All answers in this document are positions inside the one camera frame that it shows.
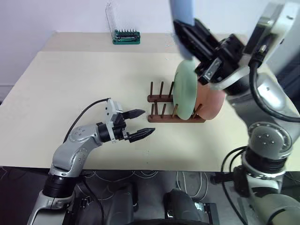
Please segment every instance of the plate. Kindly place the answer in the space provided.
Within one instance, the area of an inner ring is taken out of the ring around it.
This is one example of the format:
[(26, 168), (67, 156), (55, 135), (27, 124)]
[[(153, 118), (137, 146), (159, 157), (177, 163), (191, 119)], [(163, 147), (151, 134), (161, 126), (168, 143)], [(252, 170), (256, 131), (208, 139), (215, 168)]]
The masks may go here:
[(182, 120), (188, 120), (194, 110), (197, 98), (197, 75), (194, 72), (195, 62), (193, 60), (182, 61), (176, 70), (173, 102), (178, 104), (176, 114)]

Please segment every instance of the white table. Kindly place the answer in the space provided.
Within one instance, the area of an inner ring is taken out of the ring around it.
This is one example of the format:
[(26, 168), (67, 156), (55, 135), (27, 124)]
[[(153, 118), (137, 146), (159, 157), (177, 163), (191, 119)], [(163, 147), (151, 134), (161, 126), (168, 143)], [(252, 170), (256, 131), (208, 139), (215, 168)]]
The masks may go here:
[[(150, 82), (158, 93), (164, 81), (168, 93), (182, 60), (168, 38), (149, 34), (140, 46), (115, 46), (108, 34), (52, 37), (0, 106), (0, 165), (49, 168), (73, 121), (96, 100), (111, 97), (124, 110), (149, 113)], [(78, 125), (103, 121), (104, 111), (105, 104), (94, 106)], [(93, 150), (85, 169), (219, 171), (225, 155), (248, 142), (246, 126), (227, 102), (203, 124), (149, 123), (147, 114), (127, 120), (129, 132), (146, 127), (156, 130), (141, 141), (104, 143)], [(298, 141), (286, 164), (289, 171), (300, 170), (299, 147)]]

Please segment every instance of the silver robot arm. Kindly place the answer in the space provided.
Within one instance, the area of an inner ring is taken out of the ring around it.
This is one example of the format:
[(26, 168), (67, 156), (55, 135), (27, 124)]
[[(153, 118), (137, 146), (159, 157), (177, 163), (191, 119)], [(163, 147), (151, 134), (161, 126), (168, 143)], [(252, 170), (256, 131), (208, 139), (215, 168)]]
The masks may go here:
[[(265, 63), (274, 53), (293, 25), (298, 5), (268, 5), (269, 15), (264, 13), (244, 46), (233, 34), (218, 42), (199, 20), (182, 20), (182, 11), (189, 13), (190, 5), (185, 6), (187, 3), (181, 0), (170, 3), (180, 53), (190, 59), (188, 51), (201, 62), (195, 69), (198, 81), (225, 91), (227, 101), (247, 125), (248, 146), (242, 154), (242, 166), (234, 170), (238, 173), (233, 179), (237, 192), (248, 197), (262, 224), (299, 224), (300, 203), (280, 191), (285, 162), (300, 135), (300, 123), (279, 120), (258, 106), (249, 88), (249, 74), (253, 73), (248, 67), (255, 60), (259, 65)], [(299, 117), (272, 75), (259, 73), (257, 77), (257, 89), (264, 104), (286, 116)]]
[(126, 119), (144, 110), (123, 112), (119, 103), (107, 100), (106, 122), (73, 129), (67, 140), (55, 151), (44, 189), (40, 191), (28, 225), (62, 224), (67, 209), (72, 208), (74, 188), (80, 181), (84, 163), (90, 152), (104, 142), (135, 142), (150, 135), (155, 128), (144, 128), (134, 134), (126, 131)]

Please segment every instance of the white wall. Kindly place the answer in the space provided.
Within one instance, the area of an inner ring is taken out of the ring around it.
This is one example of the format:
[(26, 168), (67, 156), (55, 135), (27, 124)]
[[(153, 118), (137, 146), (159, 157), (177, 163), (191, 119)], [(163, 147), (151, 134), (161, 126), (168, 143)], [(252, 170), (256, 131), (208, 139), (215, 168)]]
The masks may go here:
[[(129, 26), (141, 32), (163, 33), (173, 29), (168, 0), (0, 0), (0, 100), (55, 30), (107, 32), (105, 6), (108, 2), (112, 2), (121, 29)], [(249, 37), (268, 2), (196, 0), (195, 14), (213, 33), (239, 33)], [(285, 62), (282, 59), (299, 49), (296, 42), (299, 34), (294, 28), (293, 35), (286, 38), (281, 46), (283, 55), (277, 54), (272, 69), (279, 70)]]

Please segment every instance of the wooden peg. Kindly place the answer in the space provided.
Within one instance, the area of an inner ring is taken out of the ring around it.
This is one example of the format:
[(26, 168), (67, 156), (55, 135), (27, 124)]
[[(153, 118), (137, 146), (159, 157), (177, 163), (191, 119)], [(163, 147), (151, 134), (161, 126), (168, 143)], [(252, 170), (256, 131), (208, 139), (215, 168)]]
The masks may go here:
[(151, 82), (151, 86), (150, 86), (150, 98), (152, 97), (152, 92), (153, 92), (153, 82)]
[(161, 113), (161, 118), (163, 118), (164, 117), (164, 114), (165, 114), (165, 107), (167, 106), (167, 104), (166, 103), (164, 103), (164, 107), (163, 107), (163, 111), (162, 111), (162, 113)]
[(164, 82), (162, 81), (161, 85), (160, 85), (160, 92), (159, 92), (159, 97), (160, 98), (161, 98), (161, 94), (163, 93), (163, 86), (164, 86)]
[(155, 115), (158, 115), (158, 102), (157, 101), (154, 102), (154, 106), (155, 106)]
[(172, 113), (172, 118), (174, 118), (174, 116), (176, 114), (177, 107), (178, 107), (178, 104), (176, 104), (175, 107), (174, 107), (174, 110), (173, 110), (173, 113)]
[(195, 118), (195, 117), (196, 117), (196, 115), (197, 115), (197, 113), (200, 111), (201, 107), (202, 107), (202, 104), (199, 104), (198, 107), (197, 107), (197, 109), (195, 110), (195, 112), (194, 112), (192, 118)]
[(151, 108), (151, 118), (153, 118), (153, 113), (154, 113), (154, 104), (152, 104), (152, 108)]
[(172, 81), (172, 84), (171, 84), (171, 88), (170, 88), (170, 92), (169, 92), (169, 98), (171, 97), (173, 86), (174, 86), (174, 81)]

